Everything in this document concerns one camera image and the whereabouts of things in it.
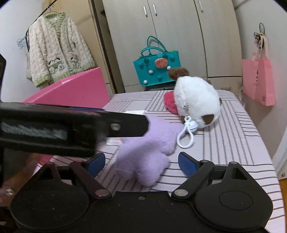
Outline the tall cardboard box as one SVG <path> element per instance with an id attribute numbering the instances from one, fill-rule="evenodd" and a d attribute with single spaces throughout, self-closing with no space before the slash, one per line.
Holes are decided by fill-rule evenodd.
<path id="1" fill-rule="evenodd" d="M 112 79 L 104 55 L 91 1 L 89 0 L 58 0 L 43 1 L 42 9 L 53 4 L 52 11 L 63 11 L 72 18 L 90 50 L 97 67 L 101 68 L 105 85 L 110 94 L 114 93 Z"/>

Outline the teal felt handbag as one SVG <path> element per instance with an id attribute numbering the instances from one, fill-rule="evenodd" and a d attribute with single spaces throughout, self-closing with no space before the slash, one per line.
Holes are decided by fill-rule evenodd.
<path id="1" fill-rule="evenodd" d="M 147 47 L 141 50 L 141 56 L 133 64 L 143 87 L 172 82 L 168 71 L 181 67 L 178 51 L 168 51 L 163 43 L 152 35 L 147 38 Z"/>

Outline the black clothes rack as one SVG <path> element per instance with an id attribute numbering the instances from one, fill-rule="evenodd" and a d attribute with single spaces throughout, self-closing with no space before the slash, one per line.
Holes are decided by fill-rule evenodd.
<path id="1" fill-rule="evenodd" d="M 41 16 L 43 16 L 47 11 L 50 11 L 51 12 L 51 8 L 54 7 L 54 4 L 57 2 L 57 0 L 54 0 L 54 1 L 49 1 L 49 4 L 48 6 L 43 10 L 43 12 L 35 19 L 34 22 L 36 22 Z M 25 42 L 26 42 L 26 47 L 27 47 L 27 51 L 30 51 L 30 43 L 29 43 L 29 28 L 27 29 L 26 31 L 26 34 L 25 34 Z"/>

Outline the cream knit cardigan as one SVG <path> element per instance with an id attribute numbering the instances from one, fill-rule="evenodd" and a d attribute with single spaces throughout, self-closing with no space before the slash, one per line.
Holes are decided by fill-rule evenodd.
<path id="1" fill-rule="evenodd" d="M 40 16 L 29 27 L 29 46 L 32 81 L 38 88 L 96 67 L 82 34 L 64 12 Z"/>

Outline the pink storage box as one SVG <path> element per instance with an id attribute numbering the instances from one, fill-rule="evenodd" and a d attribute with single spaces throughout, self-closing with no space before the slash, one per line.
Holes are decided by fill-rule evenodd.
<path id="1" fill-rule="evenodd" d="M 54 155 L 93 156 L 98 114 L 109 102 L 100 68 L 61 79 L 22 102 L 23 149 L 41 165 Z"/>

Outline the pink tote bag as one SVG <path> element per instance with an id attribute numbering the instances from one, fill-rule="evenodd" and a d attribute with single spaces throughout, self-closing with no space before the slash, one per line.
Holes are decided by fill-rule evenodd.
<path id="1" fill-rule="evenodd" d="M 269 107 L 275 104 L 275 87 L 268 40 L 264 34 L 260 34 L 260 42 L 260 47 L 254 43 L 252 58 L 242 60 L 243 92 L 254 101 Z"/>

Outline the white brown plush dog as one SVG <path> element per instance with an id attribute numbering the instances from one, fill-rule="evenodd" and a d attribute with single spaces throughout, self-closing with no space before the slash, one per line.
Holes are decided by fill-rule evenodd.
<path id="1" fill-rule="evenodd" d="M 187 149 L 194 144 L 195 131 L 218 120 L 221 99 L 211 84 L 200 77 L 191 77 L 183 67 L 171 68 L 168 76 L 176 82 L 173 91 L 175 105 L 184 121 L 184 128 L 177 136 L 177 144 Z"/>

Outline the black suitcase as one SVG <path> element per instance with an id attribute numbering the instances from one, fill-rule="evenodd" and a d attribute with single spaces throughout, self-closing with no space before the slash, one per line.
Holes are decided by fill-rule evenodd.
<path id="1" fill-rule="evenodd" d="M 157 84 L 153 86 L 147 86 L 145 91 L 159 91 L 159 90 L 173 90 L 176 82 L 167 82 L 164 84 Z"/>

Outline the pink fluffy pompom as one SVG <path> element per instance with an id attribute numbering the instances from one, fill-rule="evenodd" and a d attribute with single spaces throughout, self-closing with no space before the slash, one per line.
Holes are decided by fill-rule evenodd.
<path id="1" fill-rule="evenodd" d="M 168 91 L 163 95 L 163 103 L 168 111 L 174 115 L 178 115 L 177 106 L 175 104 L 174 91 Z"/>

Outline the white tissue pack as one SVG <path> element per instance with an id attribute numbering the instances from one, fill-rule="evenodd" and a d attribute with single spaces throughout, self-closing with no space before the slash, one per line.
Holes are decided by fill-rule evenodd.
<path id="1" fill-rule="evenodd" d="M 134 114 L 134 115 L 145 115 L 146 110 L 128 110 L 124 111 L 125 114 Z"/>

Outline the beige wooden wardrobe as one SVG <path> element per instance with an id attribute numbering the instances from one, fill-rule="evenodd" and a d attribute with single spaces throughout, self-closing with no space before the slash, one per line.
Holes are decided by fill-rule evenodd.
<path id="1" fill-rule="evenodd" d="M 238 92 L 241 44 L 231 1 L 94 1 L 112 39 L 126 92 L 143 91 L 133 62 L 147 46 L 178 51 L 191 76 Z"/>

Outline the purple plush toy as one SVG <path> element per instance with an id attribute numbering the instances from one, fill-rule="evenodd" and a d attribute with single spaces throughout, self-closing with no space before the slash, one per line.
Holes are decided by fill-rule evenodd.
<path id="1" fill-rule="evenodd" d="M 107 178 L 110 168 L 123 180 L 135 178 L 143 186 L 153 186 L 162 172 L 169 167 L 170 159 L 177 147 L 177 136 L 183 129 L 182 123 L 171 123 L 155 115 L 146 115 L 148 131 L 142 137 L 108 138 L 97 151 L 111 153 L 114 160 L 98 176 L 99 181 Z"/>

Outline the striped tablecloth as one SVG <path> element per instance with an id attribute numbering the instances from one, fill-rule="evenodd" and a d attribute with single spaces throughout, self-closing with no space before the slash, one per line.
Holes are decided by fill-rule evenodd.
<path id="1" fill-rule="evenodd" d="M 145 110 L 148 115 L 158 116 L 175 125 L 180 118 L 171 114 L 163 104 L 163 95 L 167 91 L 147 91 L 115 94 L 104 106 L 106 111 L 125 112 Z M 98 152 L 106 157 L 105 167 L 95 178 L 112 194 L 116 191 L 168 191 L 169 194 L 186 180 L 178 166 L 178 154 L 185 151 L 197 160 L 206 159 L 216 165 L 227 165 L 231 161 L 239 162 L 244 169 L 266 191 L 273 203 L 273 212 L 266 225 L 269 232 L 286 232 L 284 203 L 270 155 L 252 122 L 250 116 L 229 91 L 218 90 L 222 99 L 221 116 L 218 122 L 195 133 L 195 142 L 191 148 L 177 147 L 170 158 L 170 165 L 161 174 L 161 178 L 151 188 L 141 186 L 135 179 L 123 181 L 113 167 L 120 142 L 102 144 Z"/>

